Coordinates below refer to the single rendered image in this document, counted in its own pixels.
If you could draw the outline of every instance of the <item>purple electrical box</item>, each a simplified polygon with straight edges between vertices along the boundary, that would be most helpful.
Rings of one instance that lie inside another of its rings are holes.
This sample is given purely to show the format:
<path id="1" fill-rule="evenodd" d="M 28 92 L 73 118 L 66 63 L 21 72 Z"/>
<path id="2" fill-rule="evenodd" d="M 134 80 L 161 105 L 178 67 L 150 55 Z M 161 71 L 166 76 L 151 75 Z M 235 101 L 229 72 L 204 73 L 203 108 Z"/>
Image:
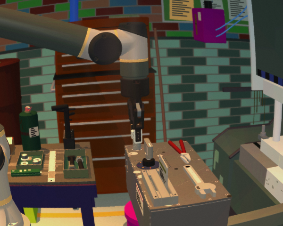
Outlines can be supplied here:
<path id="1" fill-rule="evenodd" d="M 197 41 L 208 43 L 226 43 L 225 26 L 216 31 L 217 28 L 225 24 L 225 12 L 223 9 L 213 8 L 193 8 L 193 34 Z"/>

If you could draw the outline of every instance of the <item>blue cable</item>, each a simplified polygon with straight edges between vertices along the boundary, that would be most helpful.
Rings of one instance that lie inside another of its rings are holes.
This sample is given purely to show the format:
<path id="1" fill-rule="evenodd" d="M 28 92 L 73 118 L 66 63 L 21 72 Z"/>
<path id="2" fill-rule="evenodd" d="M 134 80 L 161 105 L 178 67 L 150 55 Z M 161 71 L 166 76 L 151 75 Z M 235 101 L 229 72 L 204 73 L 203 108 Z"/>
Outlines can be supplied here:
<path id="1" fill-rule="evenodd" d="M 244 18 L 248 17 L 248 15 L 246 15 L 245 17 L 241 18 L 240 20 L 238 20 L 236 23 L 240 22 L 241 20 L 243 20 Z M 230 30 L 232 27 L 234 27 L 236 25 L 236 23 L 234 23 L 232 26 L 230 26 L 230 28 L 228 28 L 227 30 L 225 30 L 224 32 L 222 32 L 220 35 L 223 35 L 225 32 L 227 32 L 228 30 Z"/>
<path id="2" fill-rule="evenodd" d="M 244 10 L 238 15 L 240 16 L 245 10 L 246 10 L 247 6 L 244 8 Z M 223 28 L 224 26 L 228 25 L 230 22 L 232 22 L 233 20 L 230 20 L 229 22 L 227 22 L 225 25 L 222 25 L 221 27 L 217 28 L 216 31 L 218 31 L 219 29 Z"/>

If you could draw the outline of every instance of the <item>yellow floor line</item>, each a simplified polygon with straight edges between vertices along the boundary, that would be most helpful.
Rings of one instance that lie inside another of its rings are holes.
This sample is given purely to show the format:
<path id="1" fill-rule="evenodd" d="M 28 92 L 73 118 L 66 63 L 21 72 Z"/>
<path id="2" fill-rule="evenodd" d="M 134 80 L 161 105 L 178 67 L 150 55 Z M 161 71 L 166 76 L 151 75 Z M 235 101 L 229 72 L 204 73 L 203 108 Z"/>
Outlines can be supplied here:
<path id="1" fill-rule="evenodd" d="M 112 217 L 112 216 L 124 216 L 124 211 L 114 212 L 96 212 L 93 213 L 94 217 Z M 81 218 L 81 213 L 38 213 L 38 218 Z"/>

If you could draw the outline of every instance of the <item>yellow paper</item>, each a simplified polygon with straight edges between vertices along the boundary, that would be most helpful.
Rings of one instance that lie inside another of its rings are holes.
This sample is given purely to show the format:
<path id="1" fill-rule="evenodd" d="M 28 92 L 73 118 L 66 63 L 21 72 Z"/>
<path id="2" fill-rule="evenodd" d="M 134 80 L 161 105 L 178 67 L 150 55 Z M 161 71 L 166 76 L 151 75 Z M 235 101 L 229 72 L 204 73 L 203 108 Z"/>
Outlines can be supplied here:
<path id="1" fill-rule="evenodd" d="M 194 0 L 170 0 L 170 19 L 193 21 Z"/>

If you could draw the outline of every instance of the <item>green gas cylinder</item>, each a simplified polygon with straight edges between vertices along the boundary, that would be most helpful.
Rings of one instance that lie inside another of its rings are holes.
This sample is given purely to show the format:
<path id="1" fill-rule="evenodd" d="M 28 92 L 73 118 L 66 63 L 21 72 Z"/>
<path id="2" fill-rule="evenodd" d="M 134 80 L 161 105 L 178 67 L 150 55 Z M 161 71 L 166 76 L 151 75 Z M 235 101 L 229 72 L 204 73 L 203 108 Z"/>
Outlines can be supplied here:
<path id="1" fill-rule="evenodd" d="M 38 113 L 26 106 L 19 114 L 23 151 L 38 151 L 41 149 Z"/>

